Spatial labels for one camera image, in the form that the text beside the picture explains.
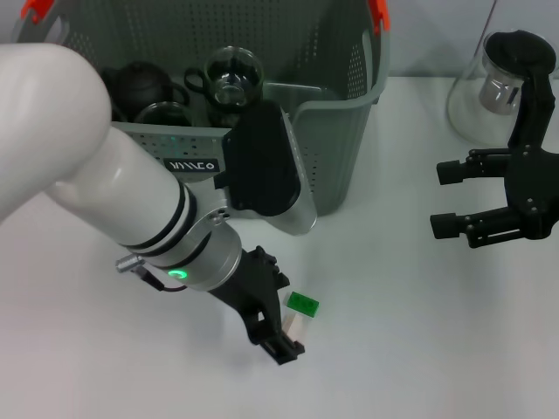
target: metal connector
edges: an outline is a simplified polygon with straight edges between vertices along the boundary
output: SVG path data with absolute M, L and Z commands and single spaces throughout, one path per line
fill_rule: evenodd
M 145 264 L 146 261 L 138 255 L 128 255 L 122 259 L 116 261 L 116 271 L 119 273 L 124 273 L 128 271 L 132 271 L 134 268 L 138 266 L 142 266 Z

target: white robotic arm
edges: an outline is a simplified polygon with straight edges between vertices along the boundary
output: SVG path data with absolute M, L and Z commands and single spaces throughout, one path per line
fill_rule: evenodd
M 289 282 L 275 258 L 261 248 L 243 251 L 225 222 L 243 210 L 292 234 L 314 225 L 297 144 L 278 107 L 263 104 L 225 136 L 225 173 L 184 185 L 111 127 L 107 90 L 79 54 L 57 45 L 0 45 L 0 92 L 0 223 L 44 190 L 138 258 L 233 307 L 251 342 L 278 363 L 304 352 L 281 332 L 277 290 Z M 239 141 L 263 128 L 274 150 Z M 254 172 L 237 164 L 250 155 L 264 156 Z M 285 167 L 270 172 L 276 155 Z M 151 274 L 142 268 L 142 276 Z
M 0 92 L 0 221 L 46 190 L 117 243 L 145 242 L 169 222 L 173 175 L 111 127 L 107 89 L 79 54 L 2 45 Z

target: white table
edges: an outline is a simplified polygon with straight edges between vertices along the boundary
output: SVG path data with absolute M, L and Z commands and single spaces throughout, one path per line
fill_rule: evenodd
M 470 250 L 431 233 L 431 214 L 505 202 L 500 180 L 438 185 L 472 147 L 445 120 L 451 83 L 390 79 L 346 202 L 309 235 L 234 222 L 321 302 L 283 367 L 211 295 L 118 275 L 122 248 L 27 203 L 0 228 L 0 417 L 557 418 L 559 234 Z

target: perforated basket wall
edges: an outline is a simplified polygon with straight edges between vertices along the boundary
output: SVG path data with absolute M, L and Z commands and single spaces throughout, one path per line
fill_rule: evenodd
M 17 23 L 14 41 L 42 42 L 59 25 L 57 42 L 99 71 L 144 60 L 180 81 L 219 47 L 253 51 L 269 82 L 265 97 L 290 114 L 319 213 L 343 201 L 388 70 L 388 32 L 381 21 L 375 34 L 368 0 L 55 0 L 38 24 L 33 15 Z M 114 125 L 158 161 L 216 158 L 224 168 L 226 130 Z M 213 174 L 175 175 L 195 182 Z

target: basket handle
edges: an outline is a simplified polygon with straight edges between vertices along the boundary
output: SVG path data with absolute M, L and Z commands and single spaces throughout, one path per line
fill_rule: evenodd
M 44 42 L 59 20 L 60 34 L 54 42 L 62 44 L 70 32 L 69 17 L 76 3 L 75 0 L 26 0 L 11 33 L 11 42 Z
M 383 21 L 383 29 L 390 30 L 390 13 L 386 5 L 386 0 L 368 0 L 370 14 L 373 17 L 373 25 L 375 26 L 375 36 L 381 33 L 381 20 Z

